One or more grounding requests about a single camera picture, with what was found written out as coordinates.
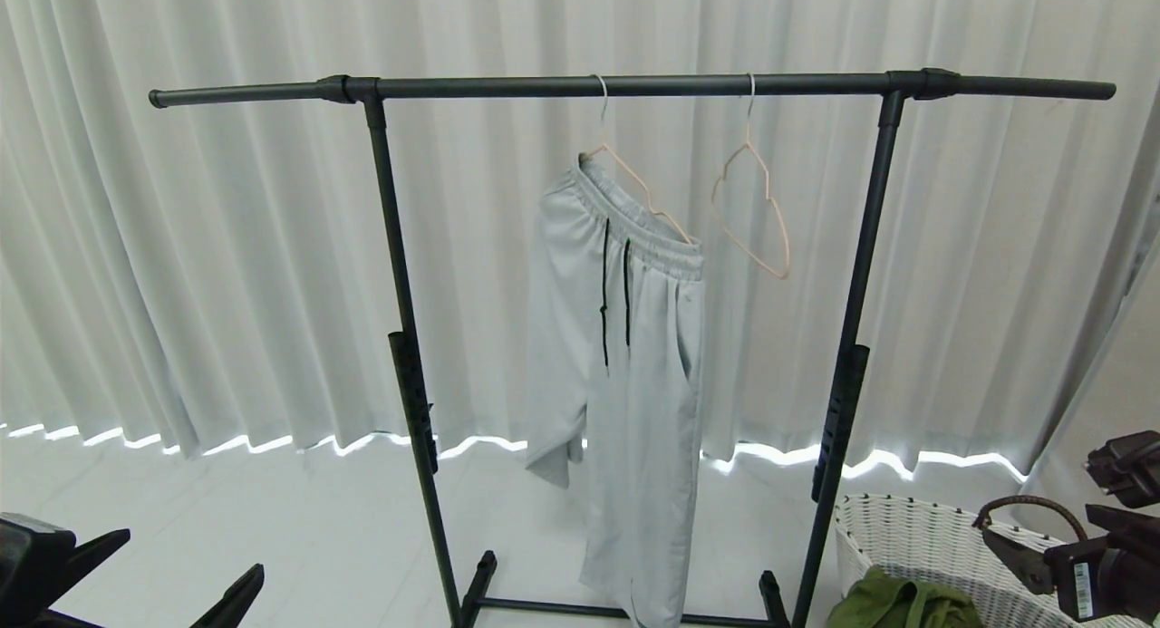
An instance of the light under curtain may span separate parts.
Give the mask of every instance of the light under curtain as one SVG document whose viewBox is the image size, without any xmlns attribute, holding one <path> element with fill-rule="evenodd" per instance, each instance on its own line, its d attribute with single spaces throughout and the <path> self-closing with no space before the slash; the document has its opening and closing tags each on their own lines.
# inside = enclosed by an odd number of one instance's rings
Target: light under curtain
<svg viewBox="0 0 1160 628">
<path fill-rule="evenodd" d="M 405 424 L 361 114 L 174 109 L 151 88 L 353 75 L 879 72 L 1108 80 L 1110 102 L 907 106 L 862 323 L 851 461 L 998 452 L 1024 470 L 1110 318 L 1160 80 L 1160 0 L 2 0 L 0 412 L 9 428 L 349 445 Z M 708 251 L 708 455 L 818 442 L 878 100 L 766 98 L 754 144 L 788 281 L 709 210 L 746 101 L 622 99 L 610 140 Z M 390 101 L 392 158 L 443 448 L 523 436 L 531 217 L 600 142 L 594 100 Z M 777 262 L 755 166 L 722 194 Z"/>
</svg>

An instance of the pants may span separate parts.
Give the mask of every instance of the pants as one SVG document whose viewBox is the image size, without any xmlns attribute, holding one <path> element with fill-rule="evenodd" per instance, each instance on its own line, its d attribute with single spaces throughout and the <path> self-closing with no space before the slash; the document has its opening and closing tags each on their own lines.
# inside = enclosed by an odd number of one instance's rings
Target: pants
<svg viewBox="0 0 1160 628">
<path fill-rule="evenodd" d="M 699 244 L 593 161 L 539 202 L 529 277 L 527 468 L 567 488 L 588 438 L 581 582 L 637 626 L 684 607 L 701 453 Z"/>
</svg>

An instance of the hanger hook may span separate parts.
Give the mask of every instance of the hanger hook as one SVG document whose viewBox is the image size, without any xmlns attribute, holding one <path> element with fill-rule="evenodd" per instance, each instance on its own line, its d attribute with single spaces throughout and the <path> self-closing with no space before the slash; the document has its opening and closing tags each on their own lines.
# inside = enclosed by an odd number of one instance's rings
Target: hanger hook
<svg viewBox="0 0 1160 628">
<path fill-rule="evenodd" d="M 600 108 L 600 129 L 603 130 L 604 129 L 604 114 L 608 113 L 608 84 L 604 81 L 604 78 L 602 78 L 597 73 L 593 73 L 592 77 L 596 78 L 597 80 L 600 80 L 600 88 L 601 88 L 601 91 L 604 92 L 604 106 Z"/>
<path fill-rule="evenodd" d="M 753 118 L 753 101 L 757 99 L 757 79 L 754 78 L 753 73 L 749 73 L 749 111 L 746 113 L 745 118 L 748 121 Z"/>
</svg>

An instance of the white label sticker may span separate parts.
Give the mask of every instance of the white label sticker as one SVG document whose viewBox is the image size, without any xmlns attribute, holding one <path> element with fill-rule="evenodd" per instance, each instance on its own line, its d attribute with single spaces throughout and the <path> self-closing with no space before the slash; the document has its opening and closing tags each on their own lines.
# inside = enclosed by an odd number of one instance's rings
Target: white label sticker
<svg viewBox="0 0 1160 628">
<path fill-rule="evenodd" d="M 1079 611 L 1079 619 L 1092 619 L 1095 616 L 1095 606 L 1092 602 L 1092 575 L 1088 572 L 1086 562 L 1075 563 L 1075 609 Z"/>
<path fill-rule="evenodd" d="M 21 528 L 27 528 L 34 533 L 52 534 L 52 533 L 61 533 L 61 530 L 64 529 L 58 526 L 52 526 L 51 524 L 45 524 L 38 519 L 32 519 L 28 515 L 14 512 L 0 513 L 0 518 L 3 518 L 6 521 L 15 524 Z"/>
</svg>

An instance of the wire hanger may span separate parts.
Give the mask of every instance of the wire hanger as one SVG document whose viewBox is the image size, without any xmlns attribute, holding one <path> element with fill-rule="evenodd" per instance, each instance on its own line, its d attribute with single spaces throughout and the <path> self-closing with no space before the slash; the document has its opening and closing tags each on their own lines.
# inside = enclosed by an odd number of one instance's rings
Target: wire hanger
<svg viewBox="0 0 1160 628">
<path fill-rule="evenodd" d="M 640 185 L 643 189 L 645 189 L 645 202 L 648 205 L 648 211 L 653 216 L 662 216 L 662 218 L 668 221 L 668 223 L 673 225 L 673 229 L 675 229 L 681 234 L 681 238 L 684 239 L 684 243 L 691 245 L 693 239 L 689 238 L 689 234 L 684 233 L 684 230 L 681 229 L 681 225 L 676 222 L 675 218 L 673 218 L 673 216 L 669 216 L 665 211 L 660 211 L 653 208 L 652 192 L 648 190 L 648 185 L 646 185 L 645 181 L 640 179 L 640 176 L 637 175 L 637 173 L 635 173 L 635 171 L 630 168 L 629 165 L 626 165 L 623 159 L 621 159 L 621 157 L 616 153 L 616 151 L 612 150 L 612 146 L 608 145 L 608 133 L 607 130 L 604 129 L 604 115 L 606 113 L 608 113 L 608 85 L 604 82 L 604 78 L 602 78 L 601 75 L 593 73 L 593 77 L 600 80 L 600 87 L 604 91 L 604 106 L 600 109 L 600 146 L 596 147 L 596 150 L 593 150 L 592 152 L 586 152 L 585 154 L 581 156 L 581 158 L 592 159 L 593 157 L 600 154 L 601 152 L 609 153 L 612 157 L 612 159 L 616 160 L 617 165 L 619 165 L 621 168 L 624 168 L 626 173 L 632 175 L 632 179 L 636 180 L 637 183 Z"/>
<path fill-rule="evenodd" d="M 775 277 L 785 279 L 790 276 L 790 236 L 785 231 L 785 219 L 782 218 L 782 208 L 778 207 L 777 200 L 773 196 L 773 194 L 769 190 L 769 168 L 766 166 L 766 161 L 762 160 L 761 154 L 757 153 L 757 150 L 753 147 L 752 125 L 753 125 L 753 101 L 755 99 L 757 99 L 757 79 L 754 78 L 753 73 L 749 73 L 749 111 L 746 113 L 745 116 L 745 143 L 741 144 L 741 147 L 737 149 L 733 152 L 733 154 L 731 154 L 730 158 L 725 160 L 725 167 L 722 168 L 722 174 L 717 178 L 717 181 L 713 182 L 713 193 L 712 195 L 709 195 L 709 208 L 712 210 L 713 217 L 717 218 L 718 223 L 720 223 L 722 229 L 725 230 L 725 233 L 730 237 L 730 239 L 733 240 L 733 243 L 735 243 L 738 247 L 744 250 L 745 253 L 748 254 L 749 258 L 753 259 L 755 264 L 757 264 L 757 266 L 761 266 L 763 270 L 774 275 Z M 757 160 L 757 166 L 761 167 L 761 173 L 764 176 L 764 182 L 766 182 L 766 202 L 774 205 L 774 212 L 777 215 L 777 224 L 782 230 L 782 246 L 785 253 L 785 269 L 783 269 L 782 272 L 775 270 L 768 264 L 766 264 L 766 261 L 762 261 L 761 258 L 751 252 L 751 250 L 746 247 L 732 231 L 730 231 L 728 226 L 725 225 L 725 221 L 722 219 L 720 214 L 717 211 L 717 193 L 720 189 L 722 182 L 724 182 L 725 179 L 728 176 L 730 165 L 732 165 L 733 160 L 737 159 L 738 156 L 740 156 L 742 152 L 748 152 L 749 154 L 753 156 L 754 159 Z"/>
</svg>

